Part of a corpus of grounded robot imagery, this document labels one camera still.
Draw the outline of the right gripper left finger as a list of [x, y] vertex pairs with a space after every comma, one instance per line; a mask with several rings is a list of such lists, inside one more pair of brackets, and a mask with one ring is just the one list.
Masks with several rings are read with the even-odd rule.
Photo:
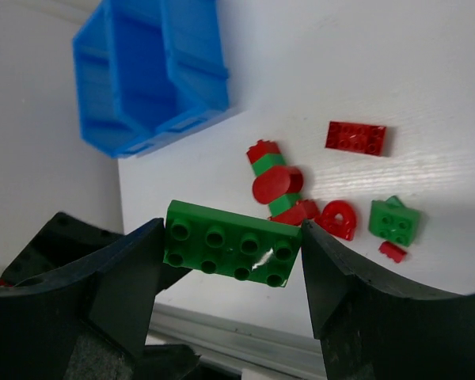
[[163, 220], [121, 241], [122, 280], [0, 288], [0, 379], [182, 379], [199, 366], [188, 345], [146, 343], [156, 295], [186, 275], [163, 261]]

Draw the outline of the small red lego piece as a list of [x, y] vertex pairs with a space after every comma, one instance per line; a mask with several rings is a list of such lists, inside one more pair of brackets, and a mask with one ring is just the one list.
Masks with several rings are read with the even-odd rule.
[[397, 264], [401, 263], [408, 254], [402, 248], [391, 243], [390, 241], [384, 241], [379, 247], [379, 252]]

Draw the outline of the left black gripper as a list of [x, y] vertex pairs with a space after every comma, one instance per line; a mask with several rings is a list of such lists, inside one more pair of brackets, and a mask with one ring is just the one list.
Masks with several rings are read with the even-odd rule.
[[122, 280], [122, 238], [59, 212], [5, 269], [0, 288], [32, 286], [36, 279], [61, 287]]

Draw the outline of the green 2x4 lego plate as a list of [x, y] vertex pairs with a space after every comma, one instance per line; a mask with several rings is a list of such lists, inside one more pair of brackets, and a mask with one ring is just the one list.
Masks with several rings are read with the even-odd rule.
[[297, 226], [179, 200], [165, 233], [166, 264], [270, 287], [286, 286], [302, 245]]

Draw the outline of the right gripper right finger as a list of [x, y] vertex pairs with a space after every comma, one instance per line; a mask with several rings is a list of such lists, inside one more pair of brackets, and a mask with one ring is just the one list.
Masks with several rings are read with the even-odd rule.
[[302, 224], [314, 337], [330, 379], [475, 379], [475, 294], [392, 272]]

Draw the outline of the green 2x2 lego brick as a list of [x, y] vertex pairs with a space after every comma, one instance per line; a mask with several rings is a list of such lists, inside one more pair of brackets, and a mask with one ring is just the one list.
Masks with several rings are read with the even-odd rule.
[[415, 240], [421, 213], [406, 207], [397, 196], [374, 199], [370, 204], [368, 230], [378, 238], [409, 247]]

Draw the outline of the red 2x4 lego brick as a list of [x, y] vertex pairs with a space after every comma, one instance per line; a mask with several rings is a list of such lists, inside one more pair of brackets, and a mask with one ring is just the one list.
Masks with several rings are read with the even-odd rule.
[[330, 121], [325, 147], [357, 154], [381, 156], [386, 132], [386, 126]]

